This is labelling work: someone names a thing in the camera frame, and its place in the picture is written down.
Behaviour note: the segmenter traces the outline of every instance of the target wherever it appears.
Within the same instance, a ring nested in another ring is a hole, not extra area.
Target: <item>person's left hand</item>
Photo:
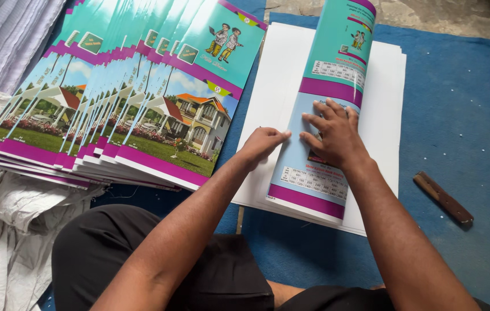
[[[247,139],[243,148],[236,154],[250,164],[254,170],[258,163],[270,155],[281,143],[291,137],[291,131],[280,133],[275,128],[259,127]]]

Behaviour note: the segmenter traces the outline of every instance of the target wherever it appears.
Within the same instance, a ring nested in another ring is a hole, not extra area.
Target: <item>person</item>
[[[108,205],[68,223],[53,245],[57,311],[490,310],[470,296],[397,200],[358,135],[354,109],[329,98],[314,107],[323,118],[303,118],[324,139],[306,132],[300,139],[345,173],[385,288],[271,282],[241,235],[213,235],[247,174],[291,135],[257,128],[163,220],[141,208]]]
[[[354,38],[352,46],[356,48],[358,46],[358,40],[360,39],[360,31],[356,31],[356,35],[351,34],[351,37]]]
[[[362,43],[364,43],[365,39],[364,39],[364,35],[365,33],[362,32],[361,33],[362,35],[360,36],[360,38],[358,39],[358,45],[356,46],[357,49],[361,50],[361,47],[362,47]]]
[[[205,50],[205,52],[210,53],[212,56],[217,57],[218,53],[222,49],[222,46],[226,43],[226,39],[228,38],[228,24],[222,24],[222,29],[218,32],[214,33],[214,40],[211,43],[211,46]]]
[[[228,43],[226,43],[226,49],[222,51],[222,54],[218,58],[218,60],[222,61],[222,58],[224,58],[224,61],[228,63],[228,57],[230,54],[232,54],[232,51],[235,51],[236,46],[243,46],[241,43],[237,41],[241,34],[241,30],[237,29],[236,27],[232,28],[233,34],[229,36]]]

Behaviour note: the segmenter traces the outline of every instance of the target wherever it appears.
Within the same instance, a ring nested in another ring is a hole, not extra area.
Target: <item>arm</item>
[[[324,118],[303,118],[324,134],[300,137],[342,169],[366,227],[381,277],[397,310],[479,310],[443,258],[397,200],[358,135],[358,115],[329,98],[314,102]]]
[[[164,310],[247,174],[290,135],[257,128],[238,153],[149,233],[91,310]]]

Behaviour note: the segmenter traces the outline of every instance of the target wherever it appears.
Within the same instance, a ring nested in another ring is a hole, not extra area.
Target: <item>cartoon boy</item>
[[[364,32],[362,32],[362,36],[361,36],[361,37],[358,39],[358,46],[357,46],[357,48],[358,48],[359,50],[361,50],[361,48],[360,48],[360,47],[362,46],[362,43],[364,43],[364,41],[366,41],[366,40],[364,39],[364,35],[365,35],[365,33],[364,33]]]
[[[354,38],[354,41],[352,41],[352,46],[356,48],[358,46],[358,40],[360,39],[360,31],[356,31],[356,35],[351,34],[351,37]]]
[[[230,54],[232,54],[232,51],[235,51],[236,46],[243,46],[241,43],[237,41],[237,38],[241,34],[241,30],[233,27],[232,28],[233,34],[229,36],[229,41],[226,43],[227,48],[222,52],[218,60],[222,60],[224,58],[225,62],[228,62],[228,57]]]
[[[210,48],[205,51],[214,57],[218,56],[218,53],[220,53],[222,46],[226,43],[226,39],[228,38],[228,30],[229,25],[222,24],[222,30],[214,34],[214,41],[212,41]]]

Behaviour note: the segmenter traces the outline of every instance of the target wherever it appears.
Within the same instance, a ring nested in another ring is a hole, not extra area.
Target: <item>person's right hand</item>
[[[343,171],[370,160],[370,155],[358,135],[358,114],[351,107],[343,109],[330,98],[326,105],[315,101],[314,108],[323,118],[303,113],[303,119],[316,127],[323,136],[319,141],[308,132],[301,132],[300,138],[319,157]]]

